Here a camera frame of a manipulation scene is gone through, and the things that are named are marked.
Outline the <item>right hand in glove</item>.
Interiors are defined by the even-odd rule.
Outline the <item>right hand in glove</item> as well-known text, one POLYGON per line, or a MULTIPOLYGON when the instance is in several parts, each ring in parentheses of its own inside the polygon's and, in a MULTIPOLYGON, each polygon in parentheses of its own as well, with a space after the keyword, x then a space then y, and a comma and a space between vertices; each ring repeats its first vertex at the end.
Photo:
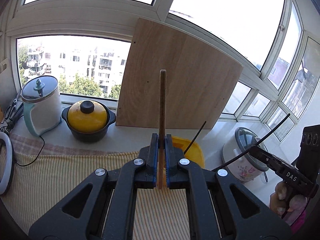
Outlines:
POLYGON ((290 196, 293 191, 284 181, 279 182, 270 195, 269 208, 289 226, 298 222, 304 213, 308 199, 301 194, 290 196))

